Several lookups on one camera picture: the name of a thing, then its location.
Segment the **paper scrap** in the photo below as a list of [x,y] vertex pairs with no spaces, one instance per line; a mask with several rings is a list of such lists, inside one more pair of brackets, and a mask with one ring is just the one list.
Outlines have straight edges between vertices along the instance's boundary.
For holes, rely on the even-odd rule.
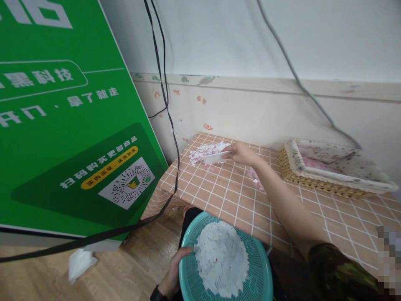
[[248,253],[233,226],[207,224],[193,248],[205,289],[222,298],[237,297],[248,275]]

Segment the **human hand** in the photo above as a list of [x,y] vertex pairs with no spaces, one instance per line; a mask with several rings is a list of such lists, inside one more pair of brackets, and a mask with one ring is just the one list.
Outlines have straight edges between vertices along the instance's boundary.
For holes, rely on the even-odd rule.
[[222,152],[224,151],[232,151],[232,153],[224,155],[224,159],[232,159],[239,164],[253,166],[259,159],[259,156],[242,142],[231,144],[222,150]]
[[170,260],[170,268],[158,286],[159,292],[167,299],[171,299],[180,289],[178,265],[180,260],[192,252],[191,247],[181,247]]

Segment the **teal plastic basket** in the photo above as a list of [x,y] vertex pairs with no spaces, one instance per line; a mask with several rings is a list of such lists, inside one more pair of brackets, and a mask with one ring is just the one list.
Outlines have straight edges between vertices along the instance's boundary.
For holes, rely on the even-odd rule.
[[[181,246],[193,247],[198,243],[197,238],[204,227],[209,223],[219,221],[209,213],[202,212],[189,225]],[[235,230],[248,252],[249,271],[243,290],[237,297],[232,298],[222,298],[219,294],[213,294],[209,289],[205,290],[202,278],[199,276],[195,253],[191,253],[180,261],[179,266],[181,292],[185,301],[273,300],[272,271],[262,243],[237,228]]]

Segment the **table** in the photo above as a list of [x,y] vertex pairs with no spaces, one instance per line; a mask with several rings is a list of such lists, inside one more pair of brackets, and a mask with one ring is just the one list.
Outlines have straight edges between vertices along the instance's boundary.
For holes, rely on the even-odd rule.
[[[193,204],[263,243],[291,257],[301,258],[270,206],[267,195],[256,189],[248,166],[227,160],[206,171],[203,163],[196,163],[196,166],[190,164],[190,151],[202,144],[221,141],[236,142],[209,133],[198,133],[188,143],[180,154],[178,190],[169,208]],[[277,150],[249,143],[246,145],[281,177]],[[142,219],[157,214],[173,193],[177,164],[175,160],[160,179]],[[353,201],[304,186],[286,184],[317,218],[331,242],[377,276],[377,249],[382,244],[378,239],[377,225],[398,227],[401,203],[391,194]]]

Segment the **basket liner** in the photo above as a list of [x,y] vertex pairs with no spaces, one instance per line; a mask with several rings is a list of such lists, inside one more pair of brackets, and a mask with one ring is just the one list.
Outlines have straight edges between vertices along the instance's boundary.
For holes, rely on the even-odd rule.
[[[398,190],[397,184],[373,161],[367,159],[360,149],[303,139],[291,139],[284,147],[291,170],[297,176],[375,194]],[[322,161],[341,173],[307,167],[302,156]]]

